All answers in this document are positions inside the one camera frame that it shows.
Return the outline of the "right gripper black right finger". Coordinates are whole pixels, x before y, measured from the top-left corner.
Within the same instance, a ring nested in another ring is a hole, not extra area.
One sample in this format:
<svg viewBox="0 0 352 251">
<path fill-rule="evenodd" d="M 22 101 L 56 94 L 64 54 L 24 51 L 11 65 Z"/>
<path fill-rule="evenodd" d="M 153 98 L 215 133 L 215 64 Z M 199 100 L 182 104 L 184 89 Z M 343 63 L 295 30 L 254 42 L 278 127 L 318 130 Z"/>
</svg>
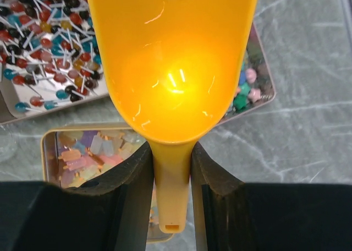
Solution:
<svg viewBox="0 0 352 251">
<path fill-rule="evenodd" d="M 245 183 L 196 144 L 197 250 L 351 250 L 351 185 Z"/>
</svg>

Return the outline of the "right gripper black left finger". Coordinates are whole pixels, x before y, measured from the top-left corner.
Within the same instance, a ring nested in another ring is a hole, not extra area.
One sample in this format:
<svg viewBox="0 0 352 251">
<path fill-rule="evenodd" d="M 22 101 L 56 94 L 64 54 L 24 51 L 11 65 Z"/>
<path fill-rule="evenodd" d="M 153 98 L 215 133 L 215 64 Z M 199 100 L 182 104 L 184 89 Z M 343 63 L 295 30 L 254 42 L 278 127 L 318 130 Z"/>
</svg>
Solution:
<svg viewBox="0 0 352 251">
<path fill-rule="evenodd" d="M 1 183 L 1 250 L 144 250 L 153 190 L 147 144 L 77 188 Z"/>
</svg>

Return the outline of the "yellow plastic scoop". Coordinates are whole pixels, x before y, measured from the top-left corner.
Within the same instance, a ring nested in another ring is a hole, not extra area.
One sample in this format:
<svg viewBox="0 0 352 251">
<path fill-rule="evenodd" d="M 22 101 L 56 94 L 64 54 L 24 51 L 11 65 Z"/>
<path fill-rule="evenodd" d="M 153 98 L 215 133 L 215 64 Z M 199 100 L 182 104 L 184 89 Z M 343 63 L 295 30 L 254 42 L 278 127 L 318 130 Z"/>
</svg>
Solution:
<svg viewBox="0 0 352 251">
<path fill-rule="evenodd" d="M 109 95 L 153 155 L 159 227 L 185 228 L 191 152 L 238 86 L 257 0 L 88 0 Z"/>
</svg>

